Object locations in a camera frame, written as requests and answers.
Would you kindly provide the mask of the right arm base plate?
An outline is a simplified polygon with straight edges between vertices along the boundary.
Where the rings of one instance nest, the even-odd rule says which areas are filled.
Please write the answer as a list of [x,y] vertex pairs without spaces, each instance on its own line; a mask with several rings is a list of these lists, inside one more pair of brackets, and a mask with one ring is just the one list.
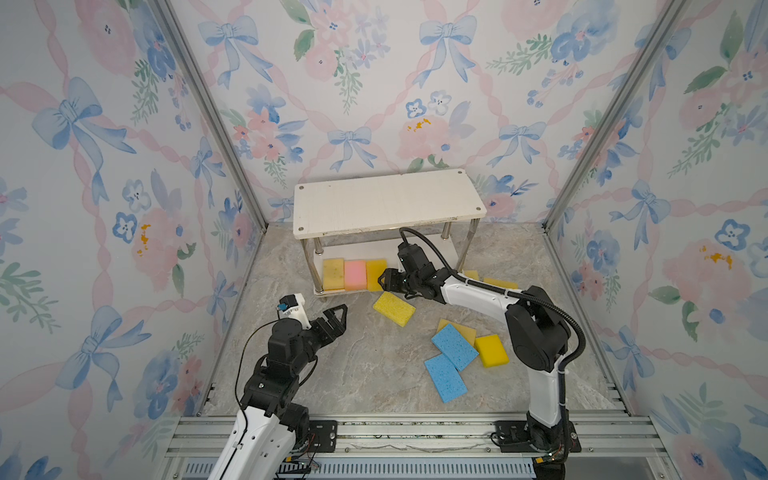
[[502,453],[560,455],[567,443],[570,453],[581,453],[580,439],[572,422],[568,423],[567,433],[564,434],[562,424],[546,427],[536,421],[499,420],[494,423],[490,439]]

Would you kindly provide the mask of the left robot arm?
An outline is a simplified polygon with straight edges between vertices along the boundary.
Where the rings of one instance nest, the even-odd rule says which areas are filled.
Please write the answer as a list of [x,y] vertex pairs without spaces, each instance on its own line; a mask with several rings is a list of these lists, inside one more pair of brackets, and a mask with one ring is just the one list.
[[308,408],[294,397],[305,367],[346,332],[348,306],[309,320],[299,299],[289,295],[276,313],[266,324],[271,329],[267,353],[237,397],[239,411],[211,479],[275,479],[284,461],[310,444]]

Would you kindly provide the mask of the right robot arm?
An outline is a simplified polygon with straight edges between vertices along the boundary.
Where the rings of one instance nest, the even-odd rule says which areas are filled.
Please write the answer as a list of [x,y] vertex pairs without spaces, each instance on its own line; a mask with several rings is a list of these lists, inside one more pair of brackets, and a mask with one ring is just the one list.
[[438,269],[421,246],[408,241],[398,246],[398,258],[399,268],[387,268],[378,277],[383,290],[467,308],[507,327],[514,354],[528,372],[530,402],[520,434],[498,433],[499,445],[526,446],[547,461],[564,461],[575,434],[565,374],[584,351],[581,327],[540,287],[519,292],[471,279],[448,264]]

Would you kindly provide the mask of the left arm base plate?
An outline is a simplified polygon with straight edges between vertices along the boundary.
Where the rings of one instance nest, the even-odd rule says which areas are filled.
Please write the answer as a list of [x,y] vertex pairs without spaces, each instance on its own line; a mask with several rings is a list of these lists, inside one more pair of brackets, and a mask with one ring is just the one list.
[[296,443],[292,454],[334,453],[337,445],[336,420],[308,420],[294,431]]

